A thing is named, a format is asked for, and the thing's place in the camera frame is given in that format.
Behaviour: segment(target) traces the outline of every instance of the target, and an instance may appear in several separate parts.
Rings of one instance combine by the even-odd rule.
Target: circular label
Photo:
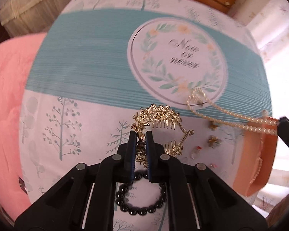
[[[186,109],[194,87],[216,101],[227,84],[227,64],[217,43],[200,27],[157,18],[136,29],[127,57],[136,80],[167,105]],[[209,106],[195,105],[195,109]]]

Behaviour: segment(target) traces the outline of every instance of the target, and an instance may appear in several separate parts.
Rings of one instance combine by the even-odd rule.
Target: blue stripe pattern
[[[128,41],[137,27],[160,17],[169,15],[124,9],[60,15],[39,49],[26,89],[136,110],[161,104],[134,78],[126,55]],[[215,39],[228,64],[228,84],[217,104],[254,117],[263,109],[271,114],[270,91],[260,56],[216,30],[197,25]],[[178,111],[193,116],[188,110]],[[239,121],[212,107],[200,112]]]

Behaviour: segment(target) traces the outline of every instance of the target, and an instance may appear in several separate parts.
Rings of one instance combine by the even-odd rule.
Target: floral wreath print
[[[210,64],[214,68],[212,73],[206,72],[203,78],[199,81],[188,82],[184,77],[176,77],[172,73],[167,71],[166,65],[163,64],[163,60],[155,60],[151,55],[151,51],[155,49],[158,42],[154,41],[154,38],[160,33],[176,32],[181,34],[191,34],[194,39],[199,43],[205,44],[210,56]],[[156,28],[149,30],[142,43],[140,44],[141,50],[144,52],[142,72],[147,73],[149,79],[154,82],[163,82],[159,89],[168,90],[171,89],[171,94],[188,92],[191,93],[194,87],[200,87],[206,92],[215,92],[220,87],[220,79],[217,74],[221,69],[220,60],[217,55],[217,51],[212,44],[201,33],[193,32],[186,25],[183,24],[159,24]]]

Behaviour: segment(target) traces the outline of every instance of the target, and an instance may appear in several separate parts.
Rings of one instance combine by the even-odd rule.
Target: white curtain
[[[260,50],[270,86],[273,117],[289,118],[289,3],[237,0],[229,16],[247,26]],[[254,197],[265,217],[289,193],[289,148],[279,139],[270,179]]]

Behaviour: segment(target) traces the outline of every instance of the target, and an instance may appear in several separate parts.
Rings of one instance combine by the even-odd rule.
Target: black beaded bracelet
[[[134,181],[138,181],[141,178],[148,179],[148,171],[137,171],[134,175]],[[157,208],[161,208],[164,205],[164,202],[167,201],[166,198],[166,184],[160,183],[159,186],[161,188],[160,190],[160,198],[156,201],[155,204],[150,205],[148,207],[139,208],[134,206],[128,206],[125,201],[125,194],[129,191],[130,186],[132,186],[133,183],[123,183],[119,186],[119,191],[116,192],[116,204],[120,206],[120,210],[122,212],[129,212],[130,215],[146,215],[147,213],[154,213]]]

